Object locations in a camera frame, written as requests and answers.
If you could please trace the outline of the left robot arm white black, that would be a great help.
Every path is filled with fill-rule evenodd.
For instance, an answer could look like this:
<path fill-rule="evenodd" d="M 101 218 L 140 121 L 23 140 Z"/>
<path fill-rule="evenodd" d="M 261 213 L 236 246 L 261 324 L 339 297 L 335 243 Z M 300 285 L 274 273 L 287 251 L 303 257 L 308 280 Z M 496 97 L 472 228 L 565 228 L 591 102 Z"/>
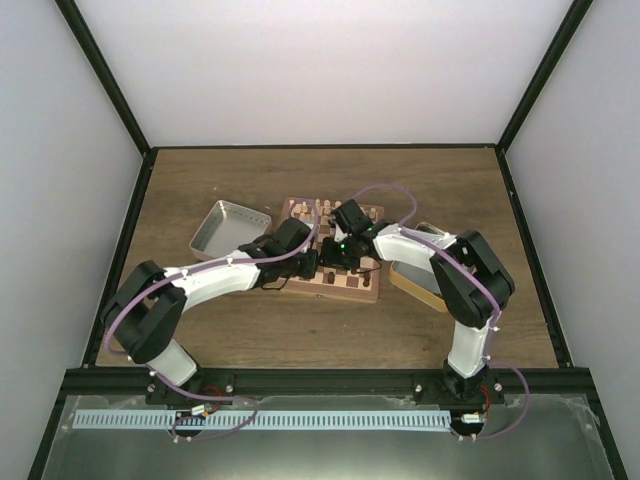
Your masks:
<path fill-rule="evenodd" d="M 169 382 L 181 403 L 196 402 L 204 392 L 199 365 L 174 339 L 187 310 L 209 300 L 262 289 L 281 278 L 314 275 L 317 252 L 311 248 L 317 227 L 286 219 L 272 234 L 256 238 L 231 253 L 180 268 L 139 264 L 101 313 L 104 344 L 113 340 L 138 365 Z"/>

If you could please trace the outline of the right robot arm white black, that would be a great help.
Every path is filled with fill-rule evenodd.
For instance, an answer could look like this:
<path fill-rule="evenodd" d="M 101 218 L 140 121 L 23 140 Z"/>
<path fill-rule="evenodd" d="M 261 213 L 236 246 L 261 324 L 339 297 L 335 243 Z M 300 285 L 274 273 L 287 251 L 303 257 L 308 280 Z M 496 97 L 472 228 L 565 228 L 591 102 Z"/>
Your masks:
<path fill-rule="evenodd" d="M 320 259 L 351 269 L 364 257 L 409 265 L 433 278 L 436 293 L 455 320 L 452 346 L 443 364 L 447 396 L 465 403 L 481 387 L 490 362 L 489 343 L 515 292 L 515 282 L 484 237 L 459 236 L 373 221 L 353 199 L 330 213 L 334 235 L 323 240 Z"/>

